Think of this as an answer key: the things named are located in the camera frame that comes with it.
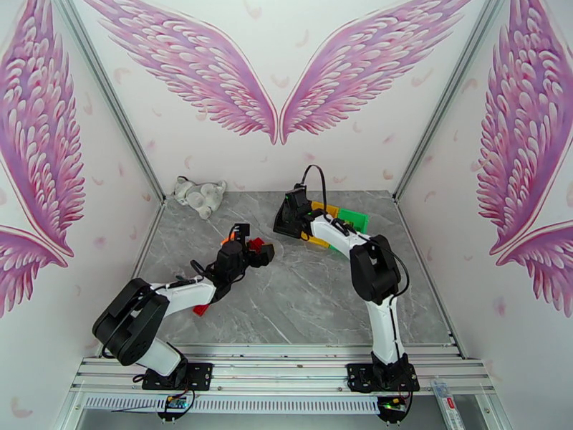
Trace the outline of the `grey white plush toy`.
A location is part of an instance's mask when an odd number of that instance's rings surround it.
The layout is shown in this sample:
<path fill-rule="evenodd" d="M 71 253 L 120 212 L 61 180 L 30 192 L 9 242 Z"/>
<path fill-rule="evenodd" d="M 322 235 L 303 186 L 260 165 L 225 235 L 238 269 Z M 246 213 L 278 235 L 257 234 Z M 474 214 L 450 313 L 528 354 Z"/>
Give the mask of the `grey white plush toy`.
<path fill-rule="evenodd" d="M 173 190 L 173 198 L 181 206 L 189 206 L 201 219 L 208 219 L 223 200 L 227 183 L 217 182 L 195 183 L 185 176 L 178 176 Z"/>

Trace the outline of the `yellow plastic bin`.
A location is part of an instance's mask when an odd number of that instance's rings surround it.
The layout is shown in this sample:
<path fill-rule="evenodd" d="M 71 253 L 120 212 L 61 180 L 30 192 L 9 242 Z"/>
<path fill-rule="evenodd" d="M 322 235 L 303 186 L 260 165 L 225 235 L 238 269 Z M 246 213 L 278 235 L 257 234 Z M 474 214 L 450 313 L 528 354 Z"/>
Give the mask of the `yellow plastic bin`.
<path fill-rule="evenodd" d="M 318 202 L 318 201 L 312 201 L 311 206 L 312 206 L 312 210 L 324 209 L 333 218 L 337 218 L 339 216 L 340 207 L 338 207 L 338 206 L 328 205 L 326 208 L 324 208 L 324 204 L 321 202 Z M 321 247 L 325 247 L 327 249 L 330 248 L 330 245 L 328 243 L 326 243 L 326 241 L 324 241 L 322 239 L 318 239 L 315 236 L 308 236 L 308 242 L 316 244 L 316 245 L 321 246 Z"/>

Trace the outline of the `black plastic bin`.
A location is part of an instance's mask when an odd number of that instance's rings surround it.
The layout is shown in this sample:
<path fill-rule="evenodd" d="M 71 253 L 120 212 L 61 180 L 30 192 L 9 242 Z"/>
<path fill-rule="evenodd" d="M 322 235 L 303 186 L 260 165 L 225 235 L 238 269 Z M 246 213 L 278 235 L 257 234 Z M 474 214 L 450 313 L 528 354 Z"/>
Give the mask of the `black plastic bin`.
<path fill-rule="evenodd" d="M 289 204 L 288 195 L 289 195 L 289 192 L 285 194 L 284 200 L 283 200 L 278 212 L 276 213 L 275 220 L 274 220 L 274 227 L 273 227 L 274 232 L 276 232 L 278 234 L 285 235 L 285 236 L 288 236 L 286 233 L 287 232 L 287 229 L 286 229 L 286 209 L 287 209 L 287 204 Z"/>

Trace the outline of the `green plastic bin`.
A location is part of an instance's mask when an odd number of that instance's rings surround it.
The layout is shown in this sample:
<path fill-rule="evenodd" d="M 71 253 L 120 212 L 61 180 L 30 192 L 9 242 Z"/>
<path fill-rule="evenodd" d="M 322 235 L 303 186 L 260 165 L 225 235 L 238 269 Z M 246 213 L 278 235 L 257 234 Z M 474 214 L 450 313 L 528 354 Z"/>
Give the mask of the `green plastic bin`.
<path fill-rule="evenodd" d="M 334 218 L 338 218 L 345 224 L 350 225 L 354 230 L 363 234 L 367 233 L 368 224 L 370 222 L 370 218 L 367 214 L 336 206 L 328 206 L 327 212 Z"/>

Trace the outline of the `small controller circuit board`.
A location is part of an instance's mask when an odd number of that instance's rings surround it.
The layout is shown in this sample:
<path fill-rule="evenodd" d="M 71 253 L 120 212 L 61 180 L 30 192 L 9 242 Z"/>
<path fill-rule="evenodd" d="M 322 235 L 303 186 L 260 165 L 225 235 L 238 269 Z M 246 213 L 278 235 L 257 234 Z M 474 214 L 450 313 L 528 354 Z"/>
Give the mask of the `small controller circuit board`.
<path fill-rule="evenodd" d="M 157 412 L 157 416 L 161 421 L 174 423 L 190 411 L 194 402 L 195 398 L 189 398 L 187 395 L 168 396 L 163 407 Z"/>
<path fill-rule="evenodd" d="M 379 396 L 377 398 L 378 417 L 390 424 L 404 420 L 410 410 L 410 402 L 402 397 Z"/>

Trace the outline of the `white tag with red label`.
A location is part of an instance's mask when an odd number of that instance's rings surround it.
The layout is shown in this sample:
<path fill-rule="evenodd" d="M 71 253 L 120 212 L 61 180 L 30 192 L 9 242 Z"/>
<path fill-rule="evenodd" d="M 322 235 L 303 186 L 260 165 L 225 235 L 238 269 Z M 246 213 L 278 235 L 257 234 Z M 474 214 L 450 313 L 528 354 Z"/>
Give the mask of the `white tag with red label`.
<path fill-rule="evenodd" d="M 430 382 L 430 385 L 438 402 L 438 407 L 446 425 L 446 429 L 466 430 L 461 413 L 458 410 L 448 384 L 440 378 L 434 378 Z"/>

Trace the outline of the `aluminium table edge rail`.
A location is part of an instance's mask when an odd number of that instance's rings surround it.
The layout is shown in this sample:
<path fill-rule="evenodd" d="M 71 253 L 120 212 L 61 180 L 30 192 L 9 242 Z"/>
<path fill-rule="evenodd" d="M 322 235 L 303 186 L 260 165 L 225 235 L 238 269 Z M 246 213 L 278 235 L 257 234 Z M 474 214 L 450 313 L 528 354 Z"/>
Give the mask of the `aluminium table edge rail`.
<path fill-rule="evenodd" d="M 428 264 L 428 261 L 425 260 L 425 257 L 423 255 L 423 252 L 419 246 L 419 244 L 416 242 L 415 237 L 410 229 L 410 226 L 408 224 L 408 221 L 400 207 L 400 202 L 397 200 L 397 198 L 395 197 L 395 195 L 392 195 L 391 197 L 394 206 L 396 208 L 396 211 L 398 213 L 398 216 L 401 220 L 401 223 L 405 229 L 406 234 L 408 235 L 408 238 L 410 240 L 410 243 L 412 244 L 413 250 L 415 252 L 415 255 L 417 257 L 418 263 L 420 264 L 420 268 L 423 271 L 423 274 L 428 282 L 428 286 L 432 291 L 432 294 L 434 296 L 434 300 L 436 301 L 436 304 L 440 310 L 440 314 L 443 318 L 444 323 L 447 325 L 448 328 L 448 333 L 449 336 L 451 337 L 451 343 L 453 345 L 455 345 L 459 351 L 460 357 L 462 358 L 467 358 L 468 356 L 466 355 L 466 351 L 463 348 L 463 345 L 460 343 L 459 339 L 458 339 L 458 333 L 456 331 L 455 325 L 453 324 L 453 321 L 451 319 L 450 314 L 448 313 L 448 309 L 442 299 L 442 296 L 439 293 L 439 289 L 437 287 L 437 284 L 434 280 L 434 277 L 430 271 L 430 267 Z"/>
<path fill-rule="evenodd" d="M 167 202 L 168 202 L 168 199 L 166 196 L 164 196 L 163 199 L 160 200 L 157 211 L 155 212 L 155 215 L 153 217 L 153 220 L 151 221 L 150 227 L 149 227 L 149 229 L 145 235 L 145 238 L 143 239 L 142 246 L 141 246 L 141 248 L 138 252 L 138 255 L 135 259 L 135 265 L 133 267 L 133 271 L 130 273 L 128 281 L 130 281 L 131 279 L 137 278 L 139 276 L 142 268 L 143 268 L 143 265 L 145 264 L 145 259 L 148 255 L 150 246 L 151 246 L 153 239 L 156 235 L 159 224 L 161 223 L 161 219 L 163 218 L 163 214 L 165 212 Z M 113 359 L 114 356 L 111 354 L 111 352 L 107 352 L 107 342 L 101 341 L 99 339 L 99 337 L 96 335 L 94 330 L 92 331 L 92 334 L 95 338 L 97 338 L 101 342 L 101 347 L 98 350 L 97 357 L 98 358 L 104 358 L 104 359 Z"/>

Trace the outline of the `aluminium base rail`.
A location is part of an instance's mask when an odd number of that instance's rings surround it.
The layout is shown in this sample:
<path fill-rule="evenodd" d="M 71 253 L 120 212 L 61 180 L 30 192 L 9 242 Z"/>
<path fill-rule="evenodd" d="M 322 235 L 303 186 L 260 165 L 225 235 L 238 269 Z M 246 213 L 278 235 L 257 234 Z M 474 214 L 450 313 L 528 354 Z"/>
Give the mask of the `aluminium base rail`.
<path fill-rule="evenodd" d="M 344 395 L 348 363 L 370 361 L 368 345 L 202 344 L 181 345 L 192 363 L 213 365 L 209 393 L 216 394 L 319 394 Z M 453 344 L 415 344 L 405 349 L 420 384 L 430 393 L 439 379 L 454 394 L 493 394 L 486 364 L 463 358 Z M 133 377 L 143 372 L 137 365 L 122 366 L 106 358 L 84 358 L 73 378 L 72 391 L 141 393 Z"/>

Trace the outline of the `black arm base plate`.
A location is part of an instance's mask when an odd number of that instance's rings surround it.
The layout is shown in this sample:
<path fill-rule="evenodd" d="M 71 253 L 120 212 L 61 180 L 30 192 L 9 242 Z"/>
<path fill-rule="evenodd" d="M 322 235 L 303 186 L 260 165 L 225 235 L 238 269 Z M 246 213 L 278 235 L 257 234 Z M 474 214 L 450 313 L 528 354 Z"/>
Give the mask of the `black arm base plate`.
<path fill-rule="evenodd" d="M 349 363 L 347 385 L 352 392 L 418 392 L 420 384 L 412 364 Z"/>
<path fill-rule="evenodd" d="M 208 391 L 211 384 L 211 363 L 180 362 L 168 376 L 147 369 L 142 389 L 147 391 Z"/>

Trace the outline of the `aluminium frame post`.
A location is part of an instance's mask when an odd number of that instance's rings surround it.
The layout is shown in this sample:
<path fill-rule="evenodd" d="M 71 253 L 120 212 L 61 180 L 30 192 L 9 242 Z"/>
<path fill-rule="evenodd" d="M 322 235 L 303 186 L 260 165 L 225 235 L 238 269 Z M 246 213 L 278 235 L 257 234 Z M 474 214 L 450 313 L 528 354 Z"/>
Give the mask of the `aluminium frame post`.
<path fill-rule="evenodd" d="M 92 73 L 92 76 L 97 83 L 97 86 L 102 93 L 107 106 L 109 107 L 112 116 L 117 123 L 121 133 L 123 134 L 127 144 L 130 147 L 133 155 L 140 169 L 143 171 L 148 183 L 150 184 L 153 193 L 158 198 L 160 203 L 166 200 L 166 194 L 160 185 L 158 177 L 156 176 L 152 166 L 141 146 L 132 123 L 125 112 L 118 94 L 112 84 L 110 76 L 105 71 L 105 67 L 97 53 L 97 50 L 92 43 L 87 29 L 81 20 L 80 14 L 72 0 L 53 0 L 57 7 L 58 12 L 63 16 L 63 20 L 70 30 L 79 51 L 81 52 L 84 60 Z"/>
<path fill-rule="evenodd" d="M 485 0 L 484 4 L 477 16 L 477 19 L 471 29 L 471 32 L 466 40 L 466 43 L 461 50 L 461 53 L 452 69 L 451 75 L 448 78 L 446 86 L 443 89 L 440 98 L 435 106 L 434 111 L 420 137 L 420 140 L 413 152 L 412 157 L 408 161 L 403 176 L 397 184 L 393 192 L 392 199 L 395 204 L 399 204 L 401 198 L 406 192 L 406 189 L 411 182 L 415 172 L 420 167 L 423 158 L 428 151 L 431 141 L 436 134 L 444 117 L 447 115 L 454 98 L 461 91 L 462 82 L 467 74 L 468 69 L 472 65 L 475 56 L 477 55 L 483 40 L 491 28 L 494 19 L 498 16 L 500 8 L 503 6 L 505 0 Z"/>

